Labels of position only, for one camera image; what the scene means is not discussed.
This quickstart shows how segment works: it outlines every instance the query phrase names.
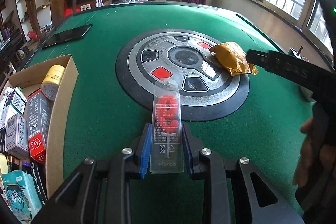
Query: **person's hand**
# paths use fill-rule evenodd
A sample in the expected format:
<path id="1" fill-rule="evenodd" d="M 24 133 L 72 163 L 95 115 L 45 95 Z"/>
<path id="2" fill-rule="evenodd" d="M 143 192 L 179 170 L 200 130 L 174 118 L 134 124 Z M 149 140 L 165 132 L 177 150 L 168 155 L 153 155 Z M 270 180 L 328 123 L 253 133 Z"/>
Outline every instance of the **person's hand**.
<path id="1" fill-rule="evenodd" d="M 299 187 L 304 187 L 308 181 L 309 170 L 314 161 L 314 153 L 311 146 L 311 133 L 313 130 L 313 117 L 310 117 L 300 128 L 300 131 L 303 134 L 306 134 L 306 138 L 303 141 L 300 150 L 300 158 L 297 163 L 294 177 L 293 177 L 293 185 L 298 185 Z M 336 160 L 336 147 L 330 145 L 323 145 L 320 153 L 319 153 L 320 161 L 324 168 L 327 170 L 333 170 L 333 177 L 329 180 L 327 188 L 325 190 L 325 194 L 323 197 L 323 203 L 326 204 L 332 194 L 336 191 L 336 168 L 335 168 L 335 160 Z"/>

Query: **metal screw head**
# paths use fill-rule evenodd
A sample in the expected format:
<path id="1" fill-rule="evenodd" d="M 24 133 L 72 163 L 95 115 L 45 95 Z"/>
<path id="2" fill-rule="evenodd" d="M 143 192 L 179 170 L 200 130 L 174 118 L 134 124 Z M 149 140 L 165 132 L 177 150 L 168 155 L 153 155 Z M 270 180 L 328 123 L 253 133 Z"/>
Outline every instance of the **metal screw head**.
<path id="1" fill-rule="evenodd" d="M 87 165 L 90 165 L 90 164 L 93 164 L 94 161 L 95 161 L 94 158 L 92 158 L 92 157 L 87 157 L 87 158 L 84 160 L 84 163 L 87 164 Z"/>
<path id="2" fill-rule="evenodd" d="M 125 155 L 129 155 L 132 152 L 133 152 L 132 148 L 129 148 L 129 147 L 126 147 L 123 149 L 123 154 Z"/>
<path id="3" fill-rule="evenodd" d="M 209 148 L 203 148 L 203 149 L 201 150 L 201 153 L 202 153 L 203 155 L 210 155 L 210 154 L 211 154 L 211 150 L 210 150 Z"/>
<path id="4" fill-rule="evenodd" d="M 242 157 L 242 158 L 240 158 L 240 162 L 241 162 L 242 164 L 249 164 L 249 163 L 250 163 L 250 160 L 249 160 L 248 158 L 246 158 L 246 157 Z"/>

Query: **clear plastic package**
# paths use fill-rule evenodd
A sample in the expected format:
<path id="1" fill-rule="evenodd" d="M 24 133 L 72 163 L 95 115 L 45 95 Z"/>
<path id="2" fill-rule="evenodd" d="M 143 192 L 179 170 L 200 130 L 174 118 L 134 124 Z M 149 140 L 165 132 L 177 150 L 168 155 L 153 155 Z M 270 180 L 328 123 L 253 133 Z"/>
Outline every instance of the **clear plastic package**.
<path id="1" fill-rule="evenodd" d="M 162 78 L 154 87 L 150 172 L 183 172 L 181 127 L 179 86 Z"/>

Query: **cartoon face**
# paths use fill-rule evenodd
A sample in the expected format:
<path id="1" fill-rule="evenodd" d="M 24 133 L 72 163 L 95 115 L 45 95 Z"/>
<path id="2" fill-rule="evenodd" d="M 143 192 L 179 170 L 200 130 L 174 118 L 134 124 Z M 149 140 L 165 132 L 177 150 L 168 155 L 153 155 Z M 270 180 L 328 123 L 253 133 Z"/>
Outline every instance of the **cartoon face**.
<path id="1" fill-rule="evenodd" d="M 16 211 L 22 211 L 25 196 L 23 195 L 21 187 L 18 184 L 7 185 L 7 193 L 11 207 Z"/>

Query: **plastic bag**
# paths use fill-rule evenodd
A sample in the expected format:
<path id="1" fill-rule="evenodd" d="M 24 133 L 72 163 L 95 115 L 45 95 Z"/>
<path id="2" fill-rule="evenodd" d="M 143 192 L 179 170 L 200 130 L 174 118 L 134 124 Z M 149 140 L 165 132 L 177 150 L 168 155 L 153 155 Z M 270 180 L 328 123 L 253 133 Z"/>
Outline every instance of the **plastic bag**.
<path id="1" fill-rule="evenodd" d="M 218 44 L 209 49 L 230 75 L 250 73 L 256 75 L 258 69 L 246 61 L 246 53 L 236 42 Z"/>
<path id="2" fill-rule="evenodd" d="M 96 7 L 101 7 L 103 6 L 103 1 L 102 0 L 96 0 Z"/>

